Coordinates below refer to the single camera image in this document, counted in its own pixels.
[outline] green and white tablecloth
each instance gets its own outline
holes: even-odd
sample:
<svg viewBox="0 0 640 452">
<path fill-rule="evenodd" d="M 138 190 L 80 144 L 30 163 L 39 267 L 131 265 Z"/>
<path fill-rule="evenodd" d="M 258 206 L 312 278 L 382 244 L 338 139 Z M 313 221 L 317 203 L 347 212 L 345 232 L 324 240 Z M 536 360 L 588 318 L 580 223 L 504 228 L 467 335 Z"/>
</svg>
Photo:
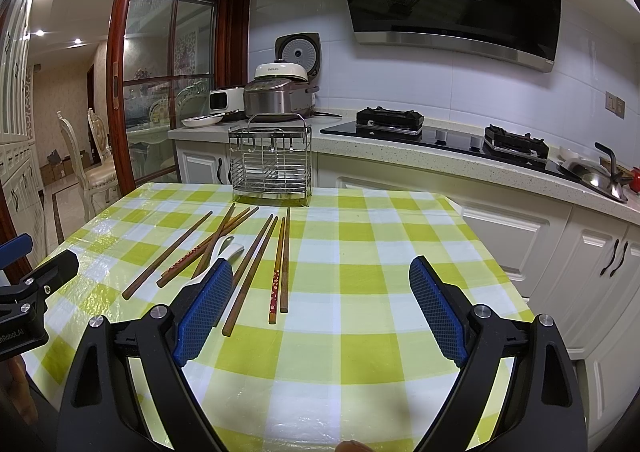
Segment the green and white tablecloth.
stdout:
<svg viewBox="0 0 640 452">
<path fill-rule="evenodd" d="M 62 244 L 78 255 L 78 276 L 47 303 L 49 343 L 25 356 L 54 403 L 88 319 L 140 317 L 169 304 L 193 266 L 158 289 L 159 273 L 213 232 L 229 186 L 147 184 Z M 236 206 L 239 212 L 241 205 Z M 198 218 L 207 221 L 125 301 L 120 292 Z M 270 213 L 236 229 L 248 248 Z M 408 267 L 424 255 L 441 278 L 502 317 L 532 320 L 516 289 L 445 197 L 428 193 L 314 189 L 291 209 L 289 313 L 268 324 L 277 229 L 230 338 L 214 328 L 184 368 L 204 412 L 231 452 L 332 450 L 356 439 L 378 451 L 410 451 L 436 416 L 458 369 L 444 358 L 409 288 Z M 134 380 L 154 438 L 168 444 L 142 367 Z M 500 365 L 472 445 L 490 437 L 511 362 Z"/>
</svg>

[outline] metal screw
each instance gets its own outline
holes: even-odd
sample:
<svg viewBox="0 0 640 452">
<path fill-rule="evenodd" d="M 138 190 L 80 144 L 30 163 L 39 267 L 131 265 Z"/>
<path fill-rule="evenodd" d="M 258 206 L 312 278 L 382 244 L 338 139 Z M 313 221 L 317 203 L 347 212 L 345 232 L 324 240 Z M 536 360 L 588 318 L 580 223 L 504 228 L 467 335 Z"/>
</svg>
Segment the metal screw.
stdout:
<svg viewBox="0 0 640 452">
<path fill-rule="evenodd" d="M 551 315 L 547 315 L 545 313 L 542 313 L 542 315 L 538 317 L 538 320 L 540 320 L 540 323 L 545 327 L 551 327 L 554 324 L 554 320 Z"/>
<path fill-rule="evenodd" d="M 155 306 L 151 308 L 151 318 L 162 318 L 166 315 L 167 309 L 165 306 Z"/>
<path fill-rule="evenodd" d="M 102 315 L 97 315 L 89 319 L 89 325 L 91 327 L 100 327 L 103 322 L 104 322 L 104 317 Z"/>
<path fill-rule="evenodd" d="M 491 316 L 491 308 L 484 304 L 478 304 L 474 307 L 474 313 L 480 318 L 489 318 Z"/>
</svg>

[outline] electrical outlet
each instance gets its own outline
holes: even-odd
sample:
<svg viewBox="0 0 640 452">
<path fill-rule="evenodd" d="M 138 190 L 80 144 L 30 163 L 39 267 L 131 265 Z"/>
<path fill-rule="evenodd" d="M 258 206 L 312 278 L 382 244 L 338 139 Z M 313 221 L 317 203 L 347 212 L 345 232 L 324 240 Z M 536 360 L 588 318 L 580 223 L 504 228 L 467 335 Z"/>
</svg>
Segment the electrical outlet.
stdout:
<svg viewBox="0 0 640 452">
<path fill-rule="evenodd" d="M 625 118 L 625 100 L 622 98 L 614 96 L 608 92 L 605 96 L 604 107 L 613 112 L 616 116 L 621 117 L 622 119 Z"/>
</svg>

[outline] white ornate chair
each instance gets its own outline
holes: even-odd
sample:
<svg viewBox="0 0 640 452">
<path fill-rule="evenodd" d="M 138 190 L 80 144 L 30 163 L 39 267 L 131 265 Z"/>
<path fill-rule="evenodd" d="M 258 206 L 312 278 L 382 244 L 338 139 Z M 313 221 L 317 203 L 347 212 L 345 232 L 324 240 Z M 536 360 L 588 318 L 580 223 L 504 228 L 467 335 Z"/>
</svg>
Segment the white ornate chair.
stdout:
<svg viewBox="0 0 640 452">
<path fill-rule="evenodd" d="M 98 167 L 85 171 L 82 167 L 78 138 L 76 138 L 74 128 L 62 117 L 60 111 L 58 111 L 58 122 L 62 137 L 65 139 L 66 147 L 71 156 L 71 164 L 80 184 L 79 192 L 84 206 L 84 221 L 88 223 L 96 215 L 93 199 L 95 194 L 104 193 L 106 197 L 110 189 L 117 188 L 116 168 L 113 164 L 113 159 L 110 159 Z"/>
<path fill-rule="evenodd" d="M 90 108 L 86 113 L 86 117 L 89 120 L 89 128 L 94 137 L 94 143 L 98 149 L 100 161 L 104 164 L 105 161 L 111 158 L 111 149 L 107 140 L 107 129 L 104 127 L 102 118 L 95 114 L 94 109 Z"/>
</svg>

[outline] chopstick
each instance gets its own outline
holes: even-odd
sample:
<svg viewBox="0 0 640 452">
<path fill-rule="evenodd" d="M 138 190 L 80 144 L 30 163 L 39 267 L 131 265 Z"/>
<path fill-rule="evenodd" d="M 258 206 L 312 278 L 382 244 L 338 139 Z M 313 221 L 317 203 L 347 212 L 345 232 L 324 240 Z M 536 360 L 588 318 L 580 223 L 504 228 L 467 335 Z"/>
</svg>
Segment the chopstick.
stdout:
<svg viewBox="0 0 640 452">
<path fill-rule="evenodd" d="M 260 240 L 262 239 L 264 232 L 267 231 L 267 228 L 269 227 L 269 223 L 271 222 L 272 219 L 273 219 L 273 214 L 271 214 L 269 218 L 265 221 L 264 226 L 260 230 L 260 233 L 258 233 L 258 235 L 256 236 L 254 242 L 249 248 L 249 251 L 246 252 L 246 255 L 244 255 L 244 258 L 242 259 L 242 262 L 240 263 L 238 270 L 236 270 L 236 272 L 234 273 L 234 280 L 231 283 L 231 291 L 236 289 L 238 282 L 240 282 L 240 279 L 242 278 L 242 273 L 244 273 L 244 270 L 246 270 L 246 267 L 249 265 L 249 261 L 251 260 L 251 257 L 253 256 L 255 249 L 258 247 L 258 244 L 260 244 Z"/>
<path fill-rule="evenodd" d="M 222 218 L 222 221 L 220 221 L 220 224 L 218 225 L 218 229 L 213 234 L 213 237 L 209 241 L 209 244 L 207 244 L 207 247 L 205 248 L 204 253 L 202 254 L 202 258 L 200 259 L 200 262 L 196 266 L 196 269 L 193 272 L 193 275 L 191 276 L 191 278 L 197 277 L 200 273 L 202 273 L 209 267 L 209 262 L 211 261 L 211 254 L 213 253 L 213 247 L 216 245 L 216 242 L 220 238 L 220 235 L 222 234 L 222 230 L 225 229 L 225 225 L 228 222 L 229 218 L 231 217 L 231 214 L 234 213 L 235 207 L 236 207 L 236 204 L 231 203 L 231 206 L 226 211 L 226 214 Z"/>
<path fill-rule="evenodd" d="M 284 241 L 285 218 L 280 220 L 280 233 L 278 235 L 278 248 L 276 250 L 276 262 L 273 265 L 273 283 L 271 284 L 271 303 L 269 305 L 269 323 L 276 323 L 278 311 L 278 285 L 280 283 L 280 264 L 282 263 L 282 242 Z"/>
<path fill-rule="evenodd" d="M 207 220 L 207 218 L 212 214 L 213 212 L 209 212 L 206 215 L 203 216 L 203 218 L 201 218 L 197 223 L 195 223 L 193 226 L 191 226 L 191 228 L 189 228 L 187 231 L 185 231 L 179 238 L 177 241 L 175 241 L 171 246 L 169 246 L 166 250 L 164 250 L 164 252 L 162 252 L 162 254 L 160 255 L 160 257 L 156 258 L 156 260 L 154 260 L 154 262 L 152 262 L 148 268 L 143 271 L 142 273 L 140 273 L 140 275 L 138 275 L 138 278 L 136 278 L 130 285 L 129 287 L 122 292 L 122 297 L 124 298 L 124 300 L 129 300 L 131 298 L 131 296 L 138 290 L 138 288 L 140 286 L 142 286 L 145 282 L 145 280 L 147 278 L 149 278 L 151 276 L 151 274 L 158 269 L 158 266 L 160 266 L 164 260 L 169 257 L 169 255 L 172 254 L 172 252 L 178 247 L 180 246 L 186 239 L 188 236 L 190 236 L 197 228 L 198 226 L 200 226 L 202 223 L 204 223 L 204 221 Z"/>
<path fill-rule="evenodd" d="M 289 225 L 291 209 L 287 208 L 287 224 L 282 246 L 282 273 L 280 274 L 280 313 L 289 312 Z"/>
<path fill-rule="evenodd" d="M 240 224 L 245 222 L 249 217 L 254 215 L 254 213 L 257 211 L 258 211 L 258 207 L 255 207 L 251 212 L 246 213 L 241 219 L 236 220 L 235 223 L 233 224 L 227 223 L 225 229 L 222 230 L 222 234 L 220 235 L 220 237 L 224 237 L 225 235 L 228 235 L 231 231 L 236 229 Z M 193 248 L 190 252 L 188 252 L 183 257 L 178 259 L 178 261 L 174 265 L 169 267 L 168 270 L 165 270 L 164 272 L 162 272 L 162 276 L 158 279 L 158 281 L 156 281 L 156 284 L 158 285 L 158 287 L 166 286 L 175 277 L 180 275 L 180 273 L 183 270 L 187 269 L 192 262 L 194 262 L 200 255 L 204 253 L 204 250 L 206 249 L 207 244 L 209 244 L 209 242 L 211 242 L 212 239 L 213 239 L 213 235 L 209 235 L 204 241 L 202 241 L 199 245 Z"/>
<path fill-rule="evenodd" d="M 240 310 L 242 308 L 242 304 L 244 303 L 244 299 L 246 298 L 246 294 L 251 287 L 251 282 L 254 279 L 255 272 L 258 270 L 262 255 L 269 245 L 269 239 L 271 238 L 271 234 L 273 233 L 273 228 L 275 228 L 277 224 L 278 218 L 276 216 L 276 218 L 271 223 L 271 226 L 269 227 L 269 231 L 267 231 L 267 235 L 262 241 L 262 245 L 260 246 L 258 253 L 255 255 L 254 262 L 252 263 L 251 268 L 249 268 L 249 273 L 246 274 L 246 278 L 244 279 L 244 282 L 242 282 L 242 286 L 240 287 L 240 291 L 238 292 L 236 301 L 234 302 L 231 311 L 229 311 L 229 316 L 226 318 L 225 325 L 222 327 L 222 334 L 225 337 L 231 336 L 231 332 L 236 326 L 236 321 L 238 320 L 238 315 L 240 314 Z"/>
<path fill-rule="evenodd" d="M 231 219 L 228 220 L 228 222 L 225 225 L 225 228 L 227 226 L 232 225 L 234 222 L 236 222 L 238 219 L 240 219 L 240 217 L 245 215 L 245 213 L 247 213 L 249 210 L 251 210 L 251 208 L 244 209 L 242 212 L 238 213 L 238 215 L 234 215 Z"/>
</svg>

